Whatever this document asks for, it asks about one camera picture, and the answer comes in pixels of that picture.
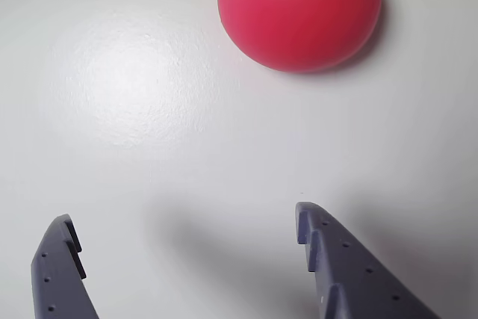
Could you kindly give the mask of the blue grey gripper finger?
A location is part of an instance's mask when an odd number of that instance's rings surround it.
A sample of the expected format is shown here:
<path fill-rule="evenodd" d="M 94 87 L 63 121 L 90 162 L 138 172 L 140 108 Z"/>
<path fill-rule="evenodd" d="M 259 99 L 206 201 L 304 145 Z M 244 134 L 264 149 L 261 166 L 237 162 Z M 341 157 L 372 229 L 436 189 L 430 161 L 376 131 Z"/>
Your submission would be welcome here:
<path fill-rule="evenodd" d="M 297 203 L 296 226 L 320 318 L 438 317 L 324 208 Z"/>
<path fill-rule="evenodd" d="M 99 316 L 84 287 L 79 258 L 82 251 L 68 214 L 56 217 L 46 230 L 31 263 L 36 318 L 95 318 Z"/>

